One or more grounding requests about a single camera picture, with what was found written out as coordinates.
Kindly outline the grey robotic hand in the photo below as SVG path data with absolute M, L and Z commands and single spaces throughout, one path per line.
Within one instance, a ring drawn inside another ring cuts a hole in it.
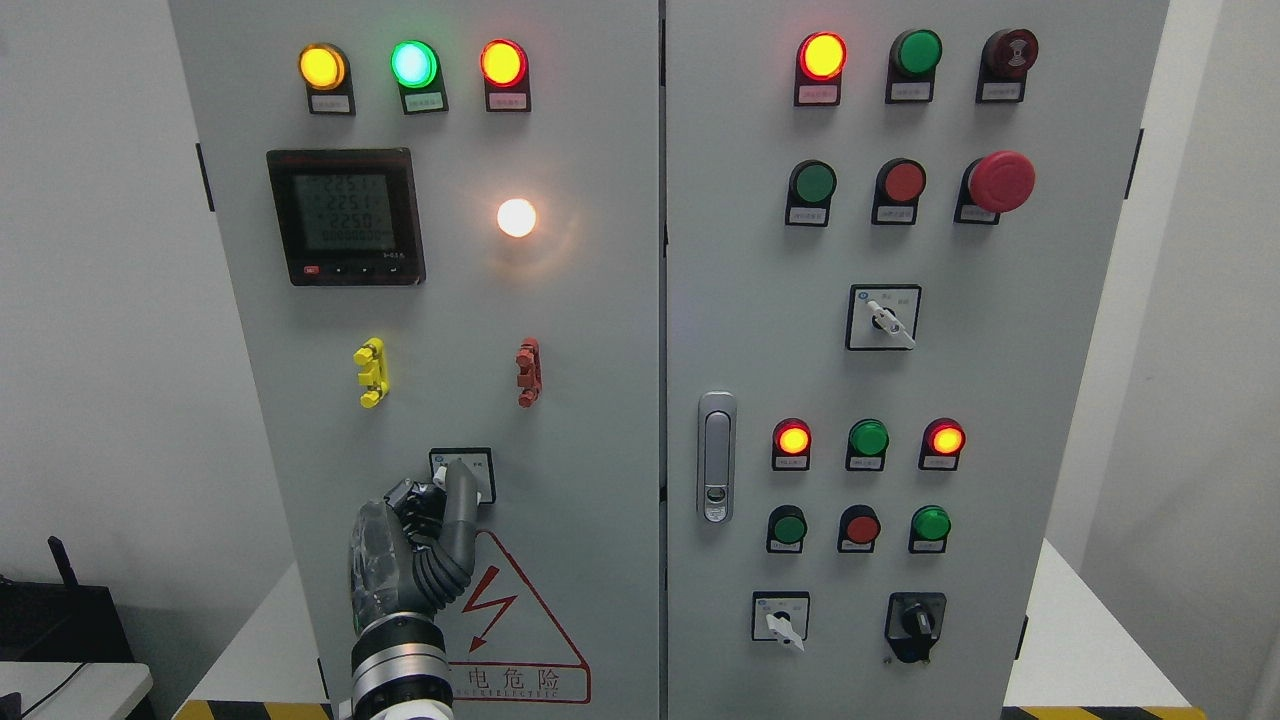
M 355 630 L 396 612 L 433 618 L 470 585 L 480 493 L 462 464 L 404 479 L 357 512 L 349 542 Z

